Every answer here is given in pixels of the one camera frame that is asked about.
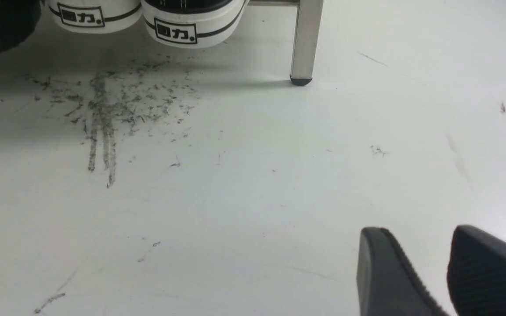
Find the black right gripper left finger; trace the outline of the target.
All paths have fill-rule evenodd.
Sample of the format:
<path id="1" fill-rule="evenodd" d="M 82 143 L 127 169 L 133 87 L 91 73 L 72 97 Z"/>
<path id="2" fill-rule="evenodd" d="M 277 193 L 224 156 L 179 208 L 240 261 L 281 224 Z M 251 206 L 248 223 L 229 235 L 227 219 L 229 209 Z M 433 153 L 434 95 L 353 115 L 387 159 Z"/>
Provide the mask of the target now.
<path id="1" fill-rule="evenodd" d="M 357 290 L 361 316 L 447 315 L 385 228 L 360 231 Z"/>

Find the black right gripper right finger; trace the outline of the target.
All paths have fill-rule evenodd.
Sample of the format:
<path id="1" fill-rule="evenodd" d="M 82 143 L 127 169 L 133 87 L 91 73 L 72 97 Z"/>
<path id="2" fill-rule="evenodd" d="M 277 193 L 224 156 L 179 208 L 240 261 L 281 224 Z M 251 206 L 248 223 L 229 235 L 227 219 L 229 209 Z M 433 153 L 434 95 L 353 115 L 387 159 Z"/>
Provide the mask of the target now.
<path id="1" fill-rule="evenodd" d="M 506 242 L 472 225 L 457 226 L 447 284 L 459 316 L 506 316 Z"/>

